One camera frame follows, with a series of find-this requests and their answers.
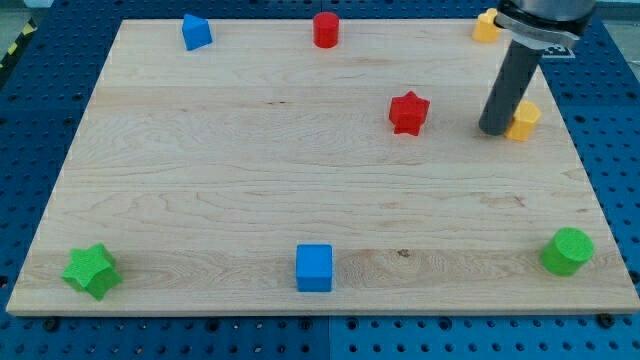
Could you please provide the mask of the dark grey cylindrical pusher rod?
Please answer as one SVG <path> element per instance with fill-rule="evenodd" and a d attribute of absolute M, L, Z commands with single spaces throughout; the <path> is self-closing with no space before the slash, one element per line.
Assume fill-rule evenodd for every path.
<path fill-rule="evenodd" d="M 485 134 L 498 136 L 507 130 L 542 54 L 542 50 L 511 41 L 479 119 Z"/>

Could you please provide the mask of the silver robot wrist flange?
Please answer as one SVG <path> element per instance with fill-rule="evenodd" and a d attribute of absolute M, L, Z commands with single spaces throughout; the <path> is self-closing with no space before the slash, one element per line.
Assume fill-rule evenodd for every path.
<path fill-rule="evenodd" d="M 573 48 L 595 13 L 595 0 L 499 0 L 496 26 L 534 50 Z"/>

